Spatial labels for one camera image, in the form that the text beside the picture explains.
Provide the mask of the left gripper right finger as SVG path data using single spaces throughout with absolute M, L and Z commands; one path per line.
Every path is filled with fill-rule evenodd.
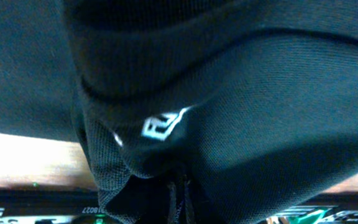
M 195 213 L 193 209 L 193 203 L 190 196 L 190 180 L 187 177 L 184 177 L 184 199 L 185 199 L 185 216 L 187 224 L 196 224 Z

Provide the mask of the black t-shirt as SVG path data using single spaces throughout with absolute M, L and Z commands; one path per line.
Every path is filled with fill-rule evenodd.
M 358 173 L 358 0 L 0 1 L 0 133 L 81 144 L 99 204 Z

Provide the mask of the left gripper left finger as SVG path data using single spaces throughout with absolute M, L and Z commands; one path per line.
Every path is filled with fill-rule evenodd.
M 176 224 L 177 223 L 177 188 L 173 182 L 169 182 L 167 185 L 169 189 L 169 211 L 168 211 L 168 224 Z

